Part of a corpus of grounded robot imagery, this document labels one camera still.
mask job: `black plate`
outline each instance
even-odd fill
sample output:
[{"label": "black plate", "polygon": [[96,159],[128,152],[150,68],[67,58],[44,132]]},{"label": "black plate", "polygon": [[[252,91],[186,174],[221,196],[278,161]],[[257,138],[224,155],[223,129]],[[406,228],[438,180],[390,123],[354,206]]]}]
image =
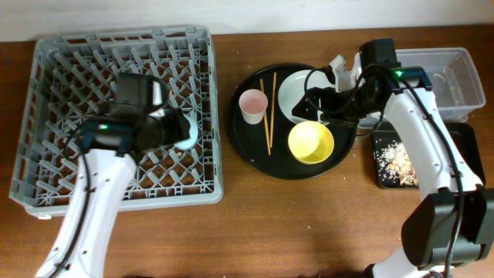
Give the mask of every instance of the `black plate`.
[{"label": "black plate", "polygon": [[[484,175],[484,170],[482,169],[482,162],[480,161],[479,149],[477,148],[477,140],[475,139],[475,133],[473,128],[468,124],[463,123],[446,123],[446,128],[449,131],[453,141],[455,142],[458,151],[465,159],[466,164],[472,169],[472,171],[479,176],[479,178],[486,185],[486,177]],[[398,133],[389,123],[382,124],[378,131],[372,134],[372,143],[374,146],[374,153],[382,155],[383,150],[388,144],[392,144],[395,141],[401,142]],[[386,173],[385,169],[379,171],[379,165],[376,160],[376,155],[374,155],[374,163],[377,170],[377,183],[381,188],[386,189],[396,189],[396,188],[415,188],[416,187],[404,187],[400,186],[400,181],[396,178],[394,180],[389,180],[384,178],[383,175]]]},{"label": "black plate", "polygon": [[279,87],[289,75],[300,70],[310,70],[312,68],[312,66],[303,64],[282,64],[262,69],[244,81],[230,100],[226,119],[228,137],[232,142],[233,148],[244,160],[268,175],[285,179],[303,179],[321,175],[338,165],[354,145],[356,128],[328,125],[327,127],[334,137],[335,148],[333,153],[328,159],[319,164],[306,165],[298,162],[288,148],[288,135],[292,128],[295,127],[295,124],[283,115],[279,109],[277,99],[271,156],[268,156],[264,121],[251,125],[243,120],[239,107],[239,97],[248,89],[260,90],[259,81],[261,78],[264,82],[264,91],[269,100],[268,119],[271,119],[272,78],[274,72],[276,72],[277,97]]}]

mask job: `brown wooden surface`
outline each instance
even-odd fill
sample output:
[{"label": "brown wooden surface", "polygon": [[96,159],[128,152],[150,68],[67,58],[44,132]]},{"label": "brown wooden surface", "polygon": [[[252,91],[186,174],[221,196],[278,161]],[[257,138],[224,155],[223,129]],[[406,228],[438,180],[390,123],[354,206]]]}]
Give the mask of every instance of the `brown wooden surface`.
[{"label": "brown wooden surface", "polygon": [[[223,124],[235,87],[256,70],[286,62],[321,66],[337,54],[353,65],[360,44],[383,37],[393,37],[397,49],[469,50],[487,104],[471,113],[468,122],[475,128],[492,187],[494,26],[214,36],[225,197],[215,205],[120,213],[105,277],[359,277],[350,272],[392,254],[401,244],[402,223],[420,202],[419,194],[376,186],[368,138],[359,139],[330,173],[284,181],[244,162],[228,142]],[[33,48],[34,42],[0,44],[1,277],[34,277],[62,222],[35,219],[8,198]],[[453,273],[492,277],[494,255]]]}]

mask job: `gray dish rack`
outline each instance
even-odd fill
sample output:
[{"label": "gray dish rack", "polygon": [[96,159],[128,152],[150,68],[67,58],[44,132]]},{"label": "gray dish rack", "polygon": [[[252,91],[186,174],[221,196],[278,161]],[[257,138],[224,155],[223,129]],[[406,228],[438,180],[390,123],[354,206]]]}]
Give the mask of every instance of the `gray dish rack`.
[{"label": "gray dish rack", "polygon": [[195,147],[146,153],[121,211],[216,203],[223,196],[215,51],[205,27],[59,36],[36,43],[10,198],[40,219],[64,215],[77,174],[70,132],[112,98],[118,73],[161,78],[198,121]]}]

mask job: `transparent plastic bin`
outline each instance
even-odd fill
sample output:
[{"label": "transparent plastic bin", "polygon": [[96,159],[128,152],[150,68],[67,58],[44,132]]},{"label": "transparent plastic bin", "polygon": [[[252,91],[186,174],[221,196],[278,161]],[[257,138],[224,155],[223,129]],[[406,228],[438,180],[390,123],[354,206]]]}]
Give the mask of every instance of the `transparent plastic bin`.
[{"label": "transparent plastic bin", "polygon": [[40,219],[64,215],[77,175],[70,132],[111,99],[120,72],[162,79],[171,106],[198,122],[187,151],[162,147],[138,161],[120,210],[216,203],[223,196],[215,51],[205,27],[60,36],[36,43],[10,198]]},{"label": "transparent plastic bin", "polygon": [[[443,121],[465,122],[470,112],[486,104],[477,69],[467,49],[399,49],[396,54],[403,67],[421,66],[425,70]],[[361,71],[358,68],[359,54],[355,56],[352,70]],[[373,127],[379,115],[367,115],[360,120],[359,127]]]}]

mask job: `yellow bowl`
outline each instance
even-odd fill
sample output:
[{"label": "yellow bowl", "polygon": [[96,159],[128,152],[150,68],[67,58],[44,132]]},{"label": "yellow bowl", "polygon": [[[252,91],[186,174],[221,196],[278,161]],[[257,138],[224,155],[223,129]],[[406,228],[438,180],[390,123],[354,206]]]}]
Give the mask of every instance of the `yellow bowl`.
[{"label": "yellow bowl", "polygon": [[288,147],[297,161],[317,164],[325,161],[333,152],[334,138],[324,125],[305,121],[290,131]]}]

